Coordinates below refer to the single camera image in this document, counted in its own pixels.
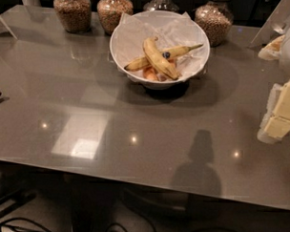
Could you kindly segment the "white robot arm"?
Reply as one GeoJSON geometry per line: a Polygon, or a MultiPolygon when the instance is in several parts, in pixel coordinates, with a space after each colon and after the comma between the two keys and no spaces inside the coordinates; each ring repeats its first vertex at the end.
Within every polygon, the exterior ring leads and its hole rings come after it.
{"type": "MultiPolygon", "coordinates": [[[[258,56],[263,60],[278,60],[280,68],[290,76],[290,28],[285,35],[278,36],[262,48],[258,56]]],[[[289,132],[290,77],[283,85],[273,84],[257,138],[264,143],[275,143],[289,132]]]]}

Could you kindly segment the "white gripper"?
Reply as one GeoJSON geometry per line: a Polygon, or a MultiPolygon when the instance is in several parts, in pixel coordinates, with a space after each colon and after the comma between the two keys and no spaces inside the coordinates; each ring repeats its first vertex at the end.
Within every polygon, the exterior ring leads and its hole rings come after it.
{"type": "Polygon", "coordinates": [[[257,138],[264,143],[276,143],[281,141],[289,131],[290,80],[283,86],[278,83],[273,85],[257,138]]]}

